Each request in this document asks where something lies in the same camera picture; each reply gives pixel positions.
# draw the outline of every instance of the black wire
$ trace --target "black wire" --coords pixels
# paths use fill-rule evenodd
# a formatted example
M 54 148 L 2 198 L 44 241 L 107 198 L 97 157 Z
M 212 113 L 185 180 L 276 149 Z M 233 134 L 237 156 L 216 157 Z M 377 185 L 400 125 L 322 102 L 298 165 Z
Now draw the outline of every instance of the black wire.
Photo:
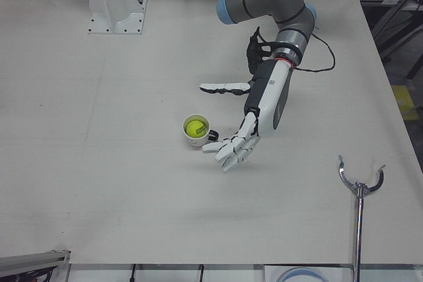
M 132 274 L 131 274 L 131 278 L 130 278 L 130 282 L 134 282 L 135 281 L 135 268 L 136 268 L 136 264 L 134 264 L 132 266 Z
M 201 273 L 200 273 L 200 282 L 203 282 L 203 273 L 204 273 L 204 264 L 200 265 Z
M 320 39 L 318 36 L 316 36 L 314 33 L 311 34 L 312 36 L 314 36 L 316 39 L 318 39 L 319 41 L 323 42 L 324 44 L 326 44 L 326 46 L 328 47 L 328 50 L 332 56 L 332 60 L 333 60 L 333 64 L 331 67 L 327 68 L 327 69 L 300 69 L 299 67 L 294 67 L 294 69 L 297 69 L 299 71 L 306 71 L 306 72 L 314 72 L 314 73 L 318 73 L 318 72 L 323 72 L 323 71 L 330 71 L 331 69 L 335 68 L 336 65 L 336 59 L 335 59 L 335 54 L 333 53 L 332 49 L 330 48 L 329 44 L 327 44 L 324 40 Z

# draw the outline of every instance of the tennis ball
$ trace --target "tennis ball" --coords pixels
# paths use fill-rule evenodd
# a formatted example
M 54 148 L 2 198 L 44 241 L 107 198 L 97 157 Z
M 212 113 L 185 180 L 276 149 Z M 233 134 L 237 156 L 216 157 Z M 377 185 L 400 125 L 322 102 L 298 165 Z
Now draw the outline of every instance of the tennis ball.
M 191 138 L 201 138 L 207 132 L 207 128 L 200 120 L 192 120 L 186 125 L 186 134 Z

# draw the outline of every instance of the robotic hand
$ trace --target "robotic hand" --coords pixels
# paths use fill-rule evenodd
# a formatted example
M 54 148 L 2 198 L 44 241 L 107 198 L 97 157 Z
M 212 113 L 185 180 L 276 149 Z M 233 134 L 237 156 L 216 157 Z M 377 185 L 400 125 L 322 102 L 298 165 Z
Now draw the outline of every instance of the robotic hand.
M 219 0 L 217 15 L 225 24 L 271 15 L 279 32 L 274 42 L 258 42 L 259 31 L 250 37 L 247 49 L 250 73 L 248 83 L 201 84 L 211 94 L 249 94 L 244 120 L 231 138 L 204 145 L 204 153 L 215 153 L 215 160 L 226 172 L 239 166 L 260 138 L 277 127 L 288 98 L 293 67 L 301 63 L 314 29 L 316 13 L 303 0 Z

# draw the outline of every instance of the white table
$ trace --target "white table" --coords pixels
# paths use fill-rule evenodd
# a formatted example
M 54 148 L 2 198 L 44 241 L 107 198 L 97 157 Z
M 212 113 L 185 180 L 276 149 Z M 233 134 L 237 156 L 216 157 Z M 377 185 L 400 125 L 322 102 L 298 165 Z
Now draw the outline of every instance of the white table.
M 347 264 L 354 196 L 362 262 L 421 264 L 423 177 L 358 0 L 306 0 L 336 69 L 296 71 L 273 138 L 222 173 L 185 144 L 206 115 L 223 137 L 245 96 L 245 50 L 270 17 L 221 24 L 217 0 L 148 0 L 142 36 L 87 34 L 88 0 L 0 0 L 0 256 L 69 249 L 73 263 Z M 312 39 L 302 67 L 330 65 Z

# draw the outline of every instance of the white mug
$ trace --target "white mug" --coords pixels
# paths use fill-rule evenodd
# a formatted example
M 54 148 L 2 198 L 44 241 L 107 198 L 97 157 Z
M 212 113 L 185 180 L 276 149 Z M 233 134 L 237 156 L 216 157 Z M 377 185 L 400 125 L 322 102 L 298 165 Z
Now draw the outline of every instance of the white mug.
M 193 138 L 186 134 L 186 126 L 192 120 L 199 120 L 204 124 L 207 129 L 205 135 L 200 138 Z M 219 134 L 216 131 L 210 129 L 210 123 L 207 118 L 200 114 L 189 115 L 186 117 L 184 120 L 184 125 L 182 126 L 182 132 L 184 133 L 187 142 L 193 147 L 202 147 L 208 141 L 217 141 L 219 139 Z

